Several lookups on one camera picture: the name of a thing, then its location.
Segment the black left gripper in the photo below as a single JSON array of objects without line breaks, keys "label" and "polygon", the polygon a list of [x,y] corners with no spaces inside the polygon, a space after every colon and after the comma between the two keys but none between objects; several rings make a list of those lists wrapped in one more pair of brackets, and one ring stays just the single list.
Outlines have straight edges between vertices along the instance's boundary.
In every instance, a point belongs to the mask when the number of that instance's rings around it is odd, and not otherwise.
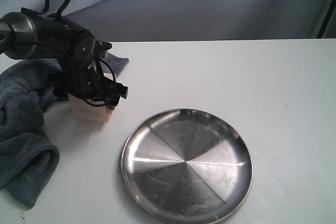
[{"label": "black left gripper", "polygon": [[126,99],[128,87],[116,82],[114,70],[106,62],[106,59],[96,59],[93,49],[96,38],[87,30],[73,35],[70,49],[66,53],[66,60],[59,60],[64,72],[52,73],[47,77],[47,84],[54,88],[53,94],[57,102],[67,102],[68,94],[74,86],[77,74],[90,77],[98,91],[98,98],[103,98],[109,107],[116,107],[120,98]]}]

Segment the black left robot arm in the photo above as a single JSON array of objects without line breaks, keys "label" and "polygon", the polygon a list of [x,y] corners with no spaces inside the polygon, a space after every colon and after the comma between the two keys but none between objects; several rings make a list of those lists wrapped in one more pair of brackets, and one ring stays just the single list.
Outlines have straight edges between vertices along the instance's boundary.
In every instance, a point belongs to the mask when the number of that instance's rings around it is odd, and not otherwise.
[{"label": "black left robot arm", "polygon": [[65,17],[47,17],[22,9],[1,18],[1,52],[16,60],[54,59],[61,73],[48,77],[54,93],[86,104],[114,108],[127,98],[128,87],[116,81],[107,63],[109,42],[96,40],[84,27]]}]

